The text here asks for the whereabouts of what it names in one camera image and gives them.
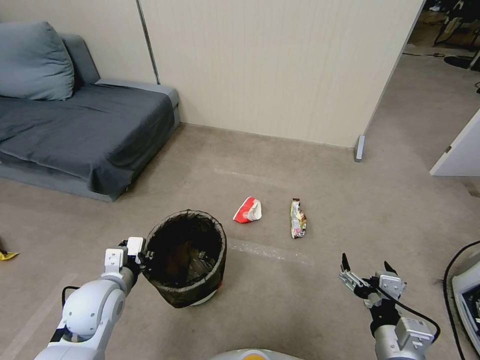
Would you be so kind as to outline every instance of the trash can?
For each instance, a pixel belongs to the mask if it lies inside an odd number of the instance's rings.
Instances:
[[[184,210],[155,226],[145,244],[142,273],[174,308],[199,305],[222,284],[227,237],[217,219]]]

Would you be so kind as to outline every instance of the crumpled wrapper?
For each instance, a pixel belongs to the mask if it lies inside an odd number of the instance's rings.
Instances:
[[[253,196],[249,196],[238,208],[233,220],[238,223],[250,223],[262,217],[262,204]]]
[[[300,199],[293,198],[290,205],[291,237],[302,238],[307,229],[307,217],[300,208]]]

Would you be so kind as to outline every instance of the carpet floor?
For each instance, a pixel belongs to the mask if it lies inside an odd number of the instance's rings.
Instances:
[[[441,59],[404,55],[361,163],[351,149],[182,125],[115,203],[0,179],[0,236],[20,252],[0,263],[0,359],[33,359],[60,320],[59,289],[98,278],[105,248],[184,209],[223,224],[223,286],[201,306],[174,309],[141,277],[107,359],[206,360],[247,347],[374,359],[369,311],[338,279],[342,252],[362,277],[389,261],[408,282],[402,300],[442,327],[427,358],[456,359],[440,279],[457,249],[479,239],[480,198],[429,169],[478,109],[477,81]],[[262,219],[233,222],[248,196]],[[295,240],[292,197],[308,218]]]

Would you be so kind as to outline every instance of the red and white paper cup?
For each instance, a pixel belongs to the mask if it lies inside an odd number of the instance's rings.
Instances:
[[[238,223],[250,223],[262,217],[262,204],[253,196],[249,196],[238,208],[233,217]]]

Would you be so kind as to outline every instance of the gray blanket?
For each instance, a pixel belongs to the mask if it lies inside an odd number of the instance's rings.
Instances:
[[[174,126],[169,97],[86,85],[65,101],[0,97],[0,161],[28,162],[111,194],[126,188]]]

